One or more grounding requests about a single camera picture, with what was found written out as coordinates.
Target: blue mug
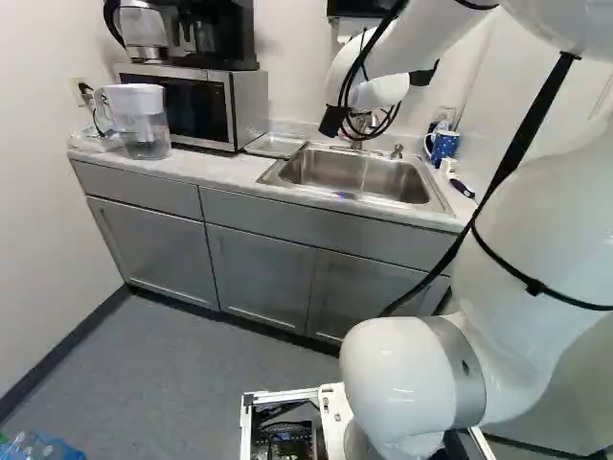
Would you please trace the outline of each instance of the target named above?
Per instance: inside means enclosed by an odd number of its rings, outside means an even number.
[[[425,140],[431,136],[434,136],[434,140],[432,151],[430,152],[425,146]],[[459,132],[447,131],[445,129],[431,132],[423,139],[424,148],[430,155],[430,163],[432,163],[436,169],[441,166],[441,160],[443,160],[443,158],[453,157],[453,155],[455,155],[459,142]]]

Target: white countertop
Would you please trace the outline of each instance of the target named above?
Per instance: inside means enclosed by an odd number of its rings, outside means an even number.
[[[248,154],[221,155],[187,149],[172,149],[172,155],[162,160],[132,160],[118,152],[96,153],[69,149],[71,159],[111,168],[170,178],[194,185],[277,199],[320,209],[368,218],[459,233],[476,208],[475,203],[453,189],[443,173],[432,169],[433,178],[449,204],[454,216],[406,207],[378,206],[347,200],[342,197],[317,196],[305,191],[259,184],[257,180],[276,161]]]

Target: microwave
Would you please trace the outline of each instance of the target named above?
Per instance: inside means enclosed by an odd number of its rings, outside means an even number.
[[[157,64],[116,64],[120,83],[165,87],[170,140],[236,152],[268,131],[268,74]]]

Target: gray carpet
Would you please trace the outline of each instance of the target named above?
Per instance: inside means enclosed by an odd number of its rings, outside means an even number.
[[[338,381],[294,345],[129,298],[7,420],[92,460],[237,460],[240,395]]]

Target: stainless steel sink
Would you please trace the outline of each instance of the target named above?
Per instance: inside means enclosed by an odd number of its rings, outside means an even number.
[[[259,183],[366,203],[449,213],[430,172],[417,156],[403,160],[307,146],[275,163]]]

